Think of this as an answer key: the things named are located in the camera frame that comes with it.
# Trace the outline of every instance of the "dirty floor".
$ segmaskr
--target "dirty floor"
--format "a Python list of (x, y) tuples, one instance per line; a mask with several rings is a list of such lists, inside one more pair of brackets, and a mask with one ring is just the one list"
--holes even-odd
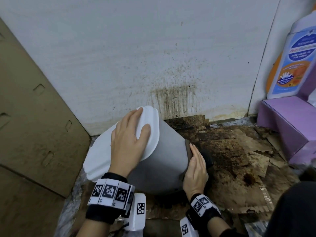
[[(241, 233), (245, 223), (267, 221), (279, 197), (297, 183), (282, 153), (279, 138), (256, 127), (250, 118), (209, 123), (202, 115), (166, 121), (200, 150), (211, 152), (214, 166), (205, 194), (222, 210), (225, 219)], [(94, 183), (81, 172), (66, 201), (55, 236), (75, 236), (81, 227)], [(181, 236), (179, 220), (189, 205), (184, 192), (167, 197), (147, 195), (144, 236)], [(111, 230), (122, 225), (118, 219)]]

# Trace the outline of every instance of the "bottle label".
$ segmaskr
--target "bottle label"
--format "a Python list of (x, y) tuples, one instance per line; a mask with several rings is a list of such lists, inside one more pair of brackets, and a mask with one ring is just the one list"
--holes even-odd
[(272, 94), (295, 91), (316, 54), (316, 26), (295, 33)]

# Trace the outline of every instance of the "trash can lid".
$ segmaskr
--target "trash can lid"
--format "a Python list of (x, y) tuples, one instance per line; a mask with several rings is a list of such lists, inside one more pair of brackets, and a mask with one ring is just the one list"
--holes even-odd
[[(142, 115), (139, 118), (136, 127), (136, 137), (140, 136), (142, 127), (145, 124), (150, 124), (150, 137), (145, 148), (141, 161), (148, 158), (156, 149), (159, 141), (159, 115), (157, 109), (152, 106), (143, 106)], [(89, 149), (86, 159), (83, 163), (83, 168), (87, 174), (87, 178), (92, 181), (97, 181), (110, 168), (111, 164), (111, 134), (116, 128), (116, 124), (101, 134)]]

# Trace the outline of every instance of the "white wall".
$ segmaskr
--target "white wall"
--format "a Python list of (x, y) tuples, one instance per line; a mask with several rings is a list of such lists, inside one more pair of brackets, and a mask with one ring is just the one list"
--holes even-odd
[(253, 91), (249, 114), (258, 112), (258, 103), (266, 99), (266, 81), (270, 70), (282, 52), (287, 34), (292, 24), (310, 14), (316, 0), (280, 0), (271, 32), (259, 68), (257, 81)]
[(278, 3), (0, 0), (0, 17), (96, 135), (141, 105), (163, 119), (246, 115)]

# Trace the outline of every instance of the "plastic bottle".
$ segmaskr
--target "plastic bottle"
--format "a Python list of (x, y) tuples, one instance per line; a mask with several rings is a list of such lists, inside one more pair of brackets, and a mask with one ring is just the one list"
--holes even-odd
[(267, 99), (296, 95), (316, 61), (316, 5), (296, 21), (267, 81)]

